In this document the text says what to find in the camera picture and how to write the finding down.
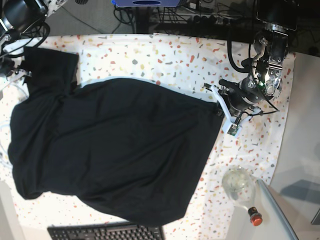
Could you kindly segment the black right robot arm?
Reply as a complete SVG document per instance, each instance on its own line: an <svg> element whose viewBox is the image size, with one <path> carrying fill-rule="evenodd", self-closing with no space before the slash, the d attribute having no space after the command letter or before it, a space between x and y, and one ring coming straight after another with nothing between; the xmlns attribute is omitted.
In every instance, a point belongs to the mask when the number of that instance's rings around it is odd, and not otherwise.
<svg viewBox="0 0 320 240"><path fill-rule="evenodd" d="M15 59L35 50L49 36L46 19L57 12L65 0L8 0L0 2L0 90L32 73L15 66Z"/></svg>

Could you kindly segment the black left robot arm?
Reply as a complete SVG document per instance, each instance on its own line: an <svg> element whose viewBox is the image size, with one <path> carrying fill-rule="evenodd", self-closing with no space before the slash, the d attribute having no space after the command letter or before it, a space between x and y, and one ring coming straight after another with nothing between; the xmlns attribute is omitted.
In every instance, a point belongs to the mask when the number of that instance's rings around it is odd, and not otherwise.
<svg viewBox="0 0 320 240"><path fill-rule="evenodd" d="M266 101L271 113L279 109L271 103L282 92L284 60L289 53L289 34L296 31L298 24L297 0L255 0L252 5L252 21L261 21L262 30L253 35L249 49L255 56L249 55L238 67L232 55L232 36L227 38L227 56L234 70L247 76L239 83L220 79L218 86L204 84L212 92L218 107L226 120L222 126L224 133L237 137L243 124L255 116L264 116L267 112L258 107Z"/></svg>

